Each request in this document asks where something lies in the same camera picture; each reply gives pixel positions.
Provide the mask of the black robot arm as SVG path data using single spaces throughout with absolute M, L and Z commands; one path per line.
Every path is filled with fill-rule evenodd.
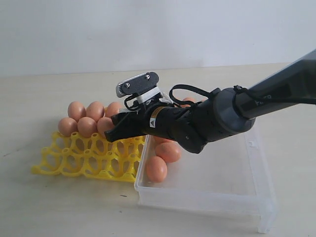
M 259 116 L 296 104 L 315 104 L 316 53 L 304 55 L 249 89 L 236 85 L 207 92 L 186 84 L 174 86 L 204 96 L 203 102 L 164 94 L 158 81 L 158 74 L 147 72 L 117 85 L 117 96 L 133 104 L 111 117 L 114 128 L 105 132 L 106 139 L 153 135 L 198 154 L 207 143 L 249 131 Z

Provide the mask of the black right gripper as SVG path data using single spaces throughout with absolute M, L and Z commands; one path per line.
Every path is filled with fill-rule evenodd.
M 144 135 L 153 135 L 173 141 L 196 141 L 198 131 L 192 120 L 198 104 L 185 101 L 185 107 L 178 104 L 153 101 L 139 112 L 122 112 L 111 116 L 112 130 L 105 132 L 109 142 Z

